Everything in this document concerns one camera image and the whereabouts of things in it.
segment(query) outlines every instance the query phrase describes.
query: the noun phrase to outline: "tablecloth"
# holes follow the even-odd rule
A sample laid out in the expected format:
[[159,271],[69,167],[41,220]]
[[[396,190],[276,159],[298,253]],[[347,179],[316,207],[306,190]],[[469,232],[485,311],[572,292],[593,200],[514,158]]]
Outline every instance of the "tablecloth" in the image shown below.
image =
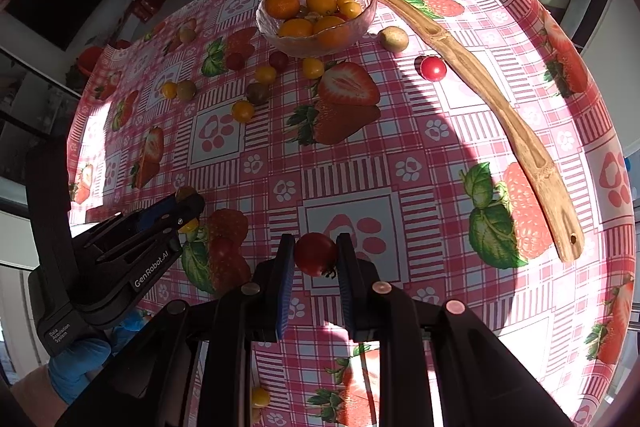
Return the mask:
[[[467,303],[576,425],[586,425],[620,351],[611,332],[628,321],[634,219],[607,108],[558,25],[537,0],[408,0],[487,67],[555,160],[586,236],[584,253],[573,264],[561,263],[555,249],[547,248],[539,213],[521,207],[523,214],[515,214],[518,201],[530,201],[530,187],[492,112],[452,71],[441,82],[423,79],[416,59],[434,51],[382,4],[355,46],[323,57],[366,69],[380,91],[377,120],[334,146],[290,141],[287,119],[312,99],[298,60],[278,76],[269,103],[257,107],[251,122],[229,117],[256,66],[272,51],[258,33],[237,33],[255,25],[259,1],[195,0],[130,48],[105,50],[68,138],[70,182],[77,184],[92,166],[90,193],[72,204],[71,222],[130,212],[192,185],[207,201],[203,222],[219,208],[248,217],[241,253],[252,269],[274,254],[282,233],[349,232],[356,251],[375,262],[381,277],[413,298]],[[194,24],[197,38],[176,46],[177,28],[186,22]],[[377,41],[377,32],[389,25],[410,36],[400,54]],[[255,47],[245,70],[205,76],[203,63],[231,42]],[[159,89],[168,80],[195,82],[195,99],[163,98]],[[132,188],[132,167],[151,128],[160,128],[164,139],[159,172],[142,189]],[[484,202],[468,195],[470,172],[495,185]],[[512,210],[517,230],[506,233],[512,243],[517,236],[520,254],[478,252],[474,248],[482,248],[470,240],[474,220],[488,219],[488,205],[498,204]],[[509,267],[496,267],[503,262]],[[142,307],[155,312],[178,298],[210,298],[190,282],[181,261]],[[368,408],[347,418],[343,407],[355,378],[346,381],[344,368],[361,374],[362,357],[354,357],[356,346],[340,327],[337,283],[296,270],[289,318],[282,342],[254,346],[254,377],[271,393],[261,422],[372,423]],[[366,360],[375,368],[376,346],[360,349],[369,349]],[[340,398],[335,407],[322,398],[331,393]]]

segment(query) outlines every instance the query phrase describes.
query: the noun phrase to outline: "bowl of fruit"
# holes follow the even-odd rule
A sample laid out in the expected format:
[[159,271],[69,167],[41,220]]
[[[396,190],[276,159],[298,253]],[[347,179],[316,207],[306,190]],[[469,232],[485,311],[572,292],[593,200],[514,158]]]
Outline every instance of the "bowl of fruit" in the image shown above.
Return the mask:
[[260,32],[290,57],[341,52],[364,35],[377,0],[261,0],[255,14]]

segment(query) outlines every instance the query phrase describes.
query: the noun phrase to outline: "bowl rim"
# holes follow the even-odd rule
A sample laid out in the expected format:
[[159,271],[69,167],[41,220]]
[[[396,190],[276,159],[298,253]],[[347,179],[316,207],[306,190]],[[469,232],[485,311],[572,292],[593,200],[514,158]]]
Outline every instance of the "bowl rim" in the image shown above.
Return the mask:
[[325,28],[324,30],[321,30],[321,31],[319,31],[318,33],[314,33],[314,34],[312,34],[312,35],[309,35],[308,37],[281,37],[280,35],[278,35],[278,34],[274,34],[274,33],[264,33],[264,32],[260,29],[260,25],[258,24],[258,11],[259,11],[259,10],[260,10],[260,8],[263,6],[264,1],[265,1],[265,0],[260,0],[260,2],[258,3],[258,7],[257,7],[257,9],[256,9],[256,11],[255,11],[255,25],[257,26],[258,31],[260,32],[260,34],[261,34],[261,35],[264,35],[264,36],[268,36],[269,38],[274,38],[274,37],[275,37],[275,38],[277,38],[277,39],[289,39],[289,40],[291,40],[291,41],[303,41],[303,40],[305,40],[305,39],[311,39],[311,38],[314,38],[314,37],[316,37],[316,36],[318,36],[318,35],[321,35],[321,34],[322,34],[322,33],[324,33],[324,32],[328,32],[328,31],[330,31],[330,30],[333,30],[334,28],[344,27],[345,25],[348,25],[349,23],[352,23],[352,22],[357,21],[360,17],[362,17],[362,16],[364,15],[364,12],[366,12],[366,10],[367,10],[367,9],[369,9],[369,8],[371,7],[371,5],[374,3],[374,1],[377,1],[377,0],[371,0],[371,1],[369,1],[369,4],[367,4],[367,6],[366,6],[366,7],[364,7],[364,8],[362,9],[362,12],[361,12],[358,16],[354,17],[353,19],[349,19],[349,20],[347,20],[347,21],[344,21],[342,24],[339,24],[339,25],[337,25],[337,26],[331,26],[330,28]]

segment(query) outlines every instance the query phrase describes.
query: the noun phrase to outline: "gloved hand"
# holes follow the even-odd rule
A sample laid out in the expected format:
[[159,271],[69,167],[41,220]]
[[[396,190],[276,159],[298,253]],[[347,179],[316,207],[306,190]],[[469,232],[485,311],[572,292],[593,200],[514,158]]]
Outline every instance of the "gloved hand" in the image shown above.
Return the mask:
[[86,374],[99,369],[111,353],[117,355],[144,325],[140,312],[133,310],[113,328],[109,342],[82,339],[52,357],[49,360],[49,380],[58,396],[71,405],[89,385]]

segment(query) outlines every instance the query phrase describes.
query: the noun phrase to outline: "cluttered table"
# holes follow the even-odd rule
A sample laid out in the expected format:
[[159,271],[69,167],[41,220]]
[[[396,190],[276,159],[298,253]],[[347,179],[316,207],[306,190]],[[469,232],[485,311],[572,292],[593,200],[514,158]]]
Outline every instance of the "cluttered table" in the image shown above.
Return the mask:
[[[622,348],[635,232],[616,132],[558,24],[537,0],[407,0],[482,62],[556,162],[585,234],[572,264],[558,259],[494,114],[453,71],[436,82],[423,77],[420,59],[435,52],[382,3],[357,44],[321,57],[362,90],[359,105],[339,110],[348,95],[338,105],[310,89],[291,58],[267,103],[239,123],[232,105],[273,51],[255,29],[259,2],[196,0],[130,48],[106,48],[68,138],[70,221],[100,221],[188,185],[203,195],[205,212],[183,237],[181,260],[141,301],[151,314],[172,299],[207,301],[224,283],[210,272],[207,234],[236,227],[228,221],[239,213],[221,209],[246,216],[240,253],[251,270],[274,255],[283,233],[348,232],[383,280],[418,300],[468,304],[575,424],[587,425]],[[407,32],[404,51],[381,46],[388,26]],[[244,69],[226,67],[231,53],[246,59]],[[167,82],[177,84],[175,98]],[[302,115],[309,104],[313,114]],[[301,115],[314,121],[306,135],[291,134]],[[474,184],[487,183],[493,194],[471,197]],[[375,423],[369,404],[345,398],[363,360],[375,375],[376,346],[357,347],[341,324],[336,280],[296,269],[285,339],[254,346],[254,380],[271,397],[261,423]],[[356,356],[361,349],[366,355]]]

